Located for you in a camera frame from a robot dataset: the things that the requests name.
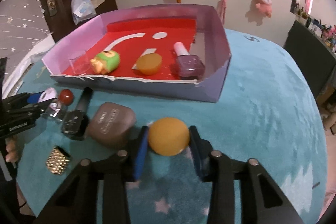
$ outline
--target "purple box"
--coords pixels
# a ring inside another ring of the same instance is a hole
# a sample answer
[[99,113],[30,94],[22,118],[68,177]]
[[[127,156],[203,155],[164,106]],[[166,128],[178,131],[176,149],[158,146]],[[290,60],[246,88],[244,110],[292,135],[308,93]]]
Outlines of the purple box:
[[[148,18],[194,18],[195,47],[205,64],[201,80],[147,80],[104,75],[63,75],[69,66],[68,54],[87,51],[107,32],[110,23]],[[226,78],[231,51],[224,28],[212,6],[163,4],[116,10],[98,15],[61,39],[43,58],[51,77],[59,83],[105,90],[129,91],[205,102],[217,102]]]

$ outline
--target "pink star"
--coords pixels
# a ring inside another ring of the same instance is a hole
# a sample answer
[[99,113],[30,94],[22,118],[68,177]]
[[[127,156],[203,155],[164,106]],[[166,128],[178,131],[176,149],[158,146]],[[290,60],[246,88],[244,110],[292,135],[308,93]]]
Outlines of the pink star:
[[209,207],[204,208],[204,209],[202,210],[202,214],[205,215],[205,216],[209,215],[209,210],[210,210]]
[[185,154],[184,156],[187,158],[187,159],[190,159],[192,162],[194,162],[193,160],[193,156],[191,154],[191,150],[190,150],[190,147],[188,146],[186,149],[185,149]]
[[141,180],[138,180],[137,182],[126,182],[126,189],[127,190],[132,190],[134,188],[139,188],[139,183]]
[[168,214],[170,204],[166,203],[165,198],[161,198],[160,201],[155,201],[155,213],[162,212],[164,214]]

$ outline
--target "teal fabric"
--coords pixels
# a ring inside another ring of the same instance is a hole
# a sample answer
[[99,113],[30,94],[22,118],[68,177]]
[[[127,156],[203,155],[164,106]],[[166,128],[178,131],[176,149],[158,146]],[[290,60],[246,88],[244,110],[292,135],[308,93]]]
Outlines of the teal fabric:
[[[280,185],[306,224],[315,224],[322,207],[327,176],[324,130],[311,91],[297,65],[278,45],[248,34],[226,30],[232,61],[218,103],[162,99],[135,94],[96,91],[88,115],[115,102],[132,108],[136,130],[162,117],[177,117],[196,125],[202,138],[233,159],[258,159]],[[38,92],[50,86],[60,91],[43,64],[36,63],[24,77],[20,92]],[[74,108],[81,93],[75,95]],[[18,184],[38,214],[71,169],[82,158],[107,158],[109,150],[91,138],[73,141],[60,124],[40,118],[35,128],[21,133],[23,148]],[[55,145],[72,156],[64,175],[51,174],[45,161]],[[174,157],[148,152],[138,184],[128,185],[132,224],[206,223],[211,184],[201,183],[187,150]],[[240,223],[236,184],[236,223]],[[101,223],[101,196],[98,223]]]

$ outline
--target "clear plastic cup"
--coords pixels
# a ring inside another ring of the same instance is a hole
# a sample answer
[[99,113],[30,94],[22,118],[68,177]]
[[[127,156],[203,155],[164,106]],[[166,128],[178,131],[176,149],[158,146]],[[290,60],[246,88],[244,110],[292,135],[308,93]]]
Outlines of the clear plastic cup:
[[69,54],[68,60],[75,75],[85,74],[90,68],[90,61],[86,51],[73,52]]

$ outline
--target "green and yellow toy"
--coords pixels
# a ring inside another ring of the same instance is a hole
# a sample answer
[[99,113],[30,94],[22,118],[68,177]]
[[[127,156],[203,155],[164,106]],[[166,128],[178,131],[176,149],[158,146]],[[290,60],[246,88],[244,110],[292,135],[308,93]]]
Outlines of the green and yellow toy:
[[95,73],[105,75],[115,70],[120,63],[120,56],[115,51],[103,51],[90,60]]

